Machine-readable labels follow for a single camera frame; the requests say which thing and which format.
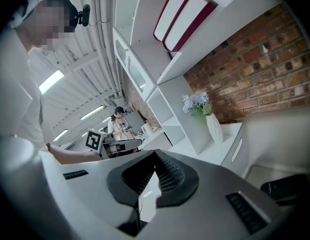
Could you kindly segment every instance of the ceiling light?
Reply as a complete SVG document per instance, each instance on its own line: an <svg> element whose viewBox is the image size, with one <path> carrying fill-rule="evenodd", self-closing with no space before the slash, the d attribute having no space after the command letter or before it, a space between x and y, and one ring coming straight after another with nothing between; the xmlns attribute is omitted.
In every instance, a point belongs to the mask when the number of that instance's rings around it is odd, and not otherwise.
<svg viewBox="0 0 310 240"><path fill-rule="evenodd" d="M63 130L55 139L53 139L53 142L57 141L60 137L62 137L65 133L67 133L69 130L65 129Z"/></svg>
<svg viewBox="0 0 310 240"><path fill-rule="evenodd" d="M57 70L49 78L47 78L40 86L39 90L41 94L44 94L49 88L51 88L58 80L60 80L64 75L61 71Z"/></svg>
<svg viewBox="0 0 310 240"><path fill-rule="evenodd" d="M88 118L90 115L96 113L97 111L101 110L102 108L104 108L104 106L99 106L98 108L95 108L93 111L91 111L88 114L81 117L80 120L84 120L85 118Z"/></svg>
<svg viewBox="0 0 310 240"><path fill-rule="evenodd" d="M107 120L110 120L111 117L107 117L104 121L102 121L102 123L106 122Z"/></svg>

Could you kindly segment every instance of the white cabinet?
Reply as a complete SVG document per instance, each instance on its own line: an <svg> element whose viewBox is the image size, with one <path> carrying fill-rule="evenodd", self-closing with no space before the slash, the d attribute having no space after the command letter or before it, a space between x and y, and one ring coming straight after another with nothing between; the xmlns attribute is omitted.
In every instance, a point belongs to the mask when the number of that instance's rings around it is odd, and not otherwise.
<svg viewBox="0 0 310 240"><path fill-rule="evenodd" d="M113 28L113 40L115 54L119 62L125 69L139 95L146 101L156 87L154 80L116 28Z"/></svg>

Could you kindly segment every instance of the ceiling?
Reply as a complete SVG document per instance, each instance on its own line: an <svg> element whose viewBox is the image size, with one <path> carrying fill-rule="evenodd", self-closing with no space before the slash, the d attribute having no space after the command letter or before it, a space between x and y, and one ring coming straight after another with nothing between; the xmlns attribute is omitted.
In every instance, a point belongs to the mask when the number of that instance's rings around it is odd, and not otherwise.
<svg viewBox="0 0 310 240"><path fill-rule="evenodd" d="M32 10L40 1L42 0L28 0L27 12ZM92 4L92 1L100 6L99 2L96 0L70 1L78 11L82 11L85 4L90 5L90 25L87 27L78 25L68 43L59 48L32 51L29 62L38 85L42 84L57 70L64 74L64 77L43 95L44 116L48 119L54 134L57 136L63 130L68 129L65 135L54 142L55 145L80 139L88 128L99 130L106 126L108 122L102 123L102 121L114 113L115 106L125 104L121 97L121 88L119 88L119 83L122 83L119 79L120 74L112 72L110 67L110 62L114 60L114 56L111 58L100 56L97 42L94 40L96 36L93 33L94 26L91 25L91 17L94 17L95 10L92 8L95 5ZM110 18L112 10L107 8L107 11L109 14L107 17ZM105 51L105 45L103 42L101 43L101 50ZM85 120L80 120L82 116L101 105L104 106L104 109Z"/></svg>

